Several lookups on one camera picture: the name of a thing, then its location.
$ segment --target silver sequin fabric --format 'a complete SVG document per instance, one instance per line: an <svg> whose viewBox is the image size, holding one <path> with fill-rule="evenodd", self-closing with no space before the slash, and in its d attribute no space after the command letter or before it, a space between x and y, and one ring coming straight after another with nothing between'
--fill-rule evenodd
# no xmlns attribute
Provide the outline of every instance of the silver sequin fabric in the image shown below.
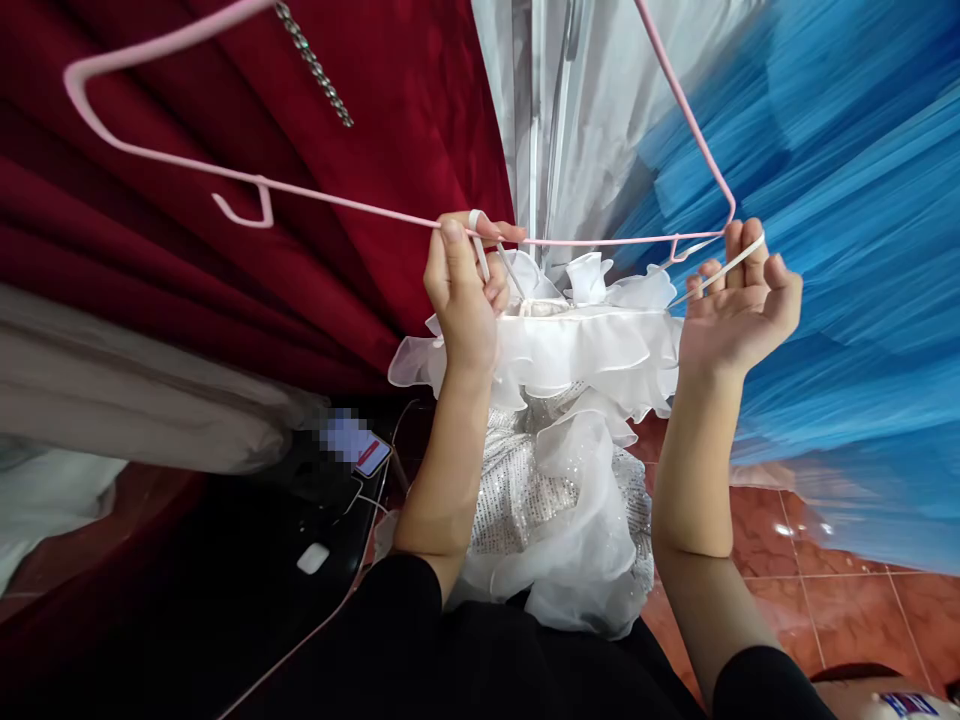
<svg viewBox="0 0 960 720"><path fill-rule="evenodd" d="M524 396L528 407L519 412L491 409L477 514L470 543L471 554L510 555L534 543L538 529L565 510L576 507L579 497L574 464L568 476L546 475L537 467L537 433L550 427L584 391L583 383L552 398ZM644 487L643 463L621 448L614 448L613 474L623 496L626 523L637 548L635 574L653 582L650 545L650 497Z"/></svg>

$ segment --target black clothing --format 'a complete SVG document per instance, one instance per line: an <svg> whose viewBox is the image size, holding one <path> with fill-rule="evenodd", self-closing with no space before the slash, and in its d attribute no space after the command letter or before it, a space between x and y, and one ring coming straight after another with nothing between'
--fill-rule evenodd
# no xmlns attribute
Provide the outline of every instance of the black clothing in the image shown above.
<svg viewBox="0 0 960 720"><path fill-rule="evenodd" d="M715 718L834 717L773 648L731 659L714 695ZM251 699L269 718L706 717L642 620L609 642L544 628L509 605L465 603L444 615L433 570L410 555L374 566Z"/></svg>

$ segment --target blue tulle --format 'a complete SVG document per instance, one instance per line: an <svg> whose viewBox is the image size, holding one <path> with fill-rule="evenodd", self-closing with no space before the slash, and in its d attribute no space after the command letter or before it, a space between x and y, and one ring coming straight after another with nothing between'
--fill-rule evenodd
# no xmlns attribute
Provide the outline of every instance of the blue tulle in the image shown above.
<svg viewBox="0 0 960 720"><path fill-rule="evenodd" d="M787 461L830 546L960 574L960 4L775 1L691 105L738 215L805 280L800 328L748 378L734 461ZM652 191L618 237L722 225L679 113L636 172Z"/></svg>

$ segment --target white ruffled dress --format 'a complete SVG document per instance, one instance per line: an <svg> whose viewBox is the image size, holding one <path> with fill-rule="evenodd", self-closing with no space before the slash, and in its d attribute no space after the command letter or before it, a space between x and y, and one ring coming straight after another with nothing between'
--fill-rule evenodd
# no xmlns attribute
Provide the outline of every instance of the white ruffled dress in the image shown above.
<svg viewBox="0 0 960 720"><path fill-rule="evenodd" d="M544 625L616 638L629 633L653 586L650 498L628 418L670 412L682 320L667 273L610 287L612 264L589 253L567 266L565 298L525 253L508 253L525 300L497 323L499 353L473 536L450 607L503 602L529 589ZM405 338L388 378L440 392L446 351Z"/></svg>

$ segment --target black sleeve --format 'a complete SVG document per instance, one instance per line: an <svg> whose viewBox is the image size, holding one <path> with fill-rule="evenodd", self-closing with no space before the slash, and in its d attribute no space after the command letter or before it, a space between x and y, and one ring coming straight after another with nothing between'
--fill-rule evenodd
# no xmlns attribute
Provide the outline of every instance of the black sleeve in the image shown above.
<svg viewBox="0 0 960 720"><path fill-rule="evenodd" d="M782 650L753 647L734 655L713 691L716 720L836 720L813 684Z"/></svg>
<svg viewBox="0 0 960 720"><path fill-rule="evenodd" d="M426 561L383 559L241 705L248 712L240 717L348 717L359 708L385 716L397 697L416 703L411 694L430 690L421 671L433 659L441 611L440 583Z"/></svg>

